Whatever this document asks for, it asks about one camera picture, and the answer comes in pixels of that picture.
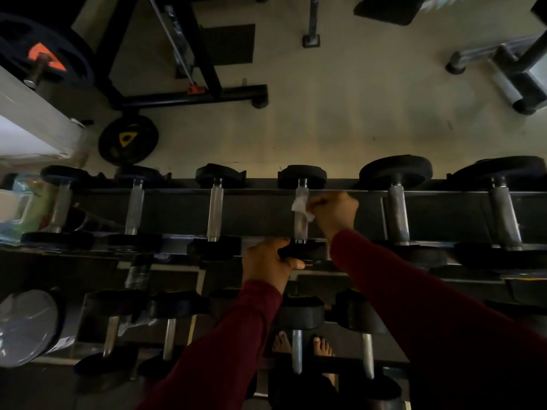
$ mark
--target concrete floor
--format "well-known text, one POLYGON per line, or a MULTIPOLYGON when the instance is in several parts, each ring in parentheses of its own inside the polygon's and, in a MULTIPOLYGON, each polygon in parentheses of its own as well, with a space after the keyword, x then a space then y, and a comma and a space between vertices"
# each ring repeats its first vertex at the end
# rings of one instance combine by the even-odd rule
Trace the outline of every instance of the concrete floor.
MULTIPOLYGON (((444 70, 459 48, 543 30, 535 0, 465 0, 421 12, 406 27, 353 16, 359 0, 321 0, 322 46, 301 47, 309 0, 215 0, 195 3, 205 27, 256 23, 254 62, 217 67, 224 86, 267 83, 270 105, 249 102, 143 110, 160 131, 141 165, 193 177, 207 163, 275 177, 290 164, 318 165, 331 178, 356 178, 368 162, 414 153, 443 178, 482 158, 547 156, 547 112, 524 117, 492 82, 488 64, 461 76, 444 70)), ((179 91, 168 41, 147 0, 140 0, 111 78, 125 95, 179 91)), ((195 73, 201 80, 199 70, 195 73)), ((93 141, 119 116, 98 92, 58 95, 69 116, 92 118, 85 168, 113 174, 93 141)))

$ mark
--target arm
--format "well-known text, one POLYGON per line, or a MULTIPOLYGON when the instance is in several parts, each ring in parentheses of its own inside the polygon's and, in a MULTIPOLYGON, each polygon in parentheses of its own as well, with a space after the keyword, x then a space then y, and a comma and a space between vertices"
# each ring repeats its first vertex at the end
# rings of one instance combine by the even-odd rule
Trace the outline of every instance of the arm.
POLYGON ((324 222, 333 213, 328 203, 315 210, 319 226, 323 221, 330 227, 325 235, 331 258, 369 300, 426 385, 462 408, 539 402, 547 383, 547 341, 351 230, 357 206, 352 203, 350 221, 336 227, 332 219, 324 222))
POLYGON ((249 249, 234 304, 215 329, 185 348, 137 410, 241 409, 291 270, 304 268, 302 261, 279 260, 277 249, 288 243, 278 239, 249 249))

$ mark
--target foot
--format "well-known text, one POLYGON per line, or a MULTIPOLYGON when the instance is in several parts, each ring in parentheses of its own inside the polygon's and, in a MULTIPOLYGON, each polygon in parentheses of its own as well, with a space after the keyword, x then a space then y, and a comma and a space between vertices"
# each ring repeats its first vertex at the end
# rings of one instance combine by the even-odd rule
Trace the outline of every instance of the foot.
MULTIPOLYGON (((334 357, 334 353, 329 343, 325 338, 315 337, 313 339, 313 354, 321 357, 334 357)), ((336 375, 335 374, 323 374, 330 380, 333 386, 336 387, 336 375)))
POLYGON ((291 353, 291 343, 289 342, 289 338, 287 338, 287 334, 284 331, 277 334, 273 341, 273 352, 282 352, 284 354, 291 353))

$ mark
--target hand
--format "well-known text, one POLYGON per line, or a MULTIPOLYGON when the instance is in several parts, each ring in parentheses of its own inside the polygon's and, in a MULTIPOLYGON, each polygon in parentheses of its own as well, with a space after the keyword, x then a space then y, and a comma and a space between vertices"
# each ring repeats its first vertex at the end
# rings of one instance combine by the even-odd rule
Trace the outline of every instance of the hand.
POLYGON ((304 269, 303 261, 287 257, 283 261, 277 249, 284 248, 290 239, 266 239, 253 246, 243 256, 243 283, 248 280, 259 280, 272 285, 281 295, 287 286, 293 269, 304 269))
POLYGON ((344 192, 325 192, 312 197, 306 210, 315 215, 317 225, 329 243, 341 230, 353 228, 359 201, 344 192))

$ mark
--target red sleeve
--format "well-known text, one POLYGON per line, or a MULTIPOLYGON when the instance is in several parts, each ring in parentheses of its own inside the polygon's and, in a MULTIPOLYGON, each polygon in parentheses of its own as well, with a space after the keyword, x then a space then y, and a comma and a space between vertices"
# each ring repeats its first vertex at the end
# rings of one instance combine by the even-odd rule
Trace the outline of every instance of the red sleeve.
POLYGON ((281 301, 270 284, 245 282, 215 329, 185 348, 137 410, 241 410, 281 301))
POLYGON ((547 340, 354 230, 330 256, 369 300, 428 388, 455 408, 544 402, 547 340))

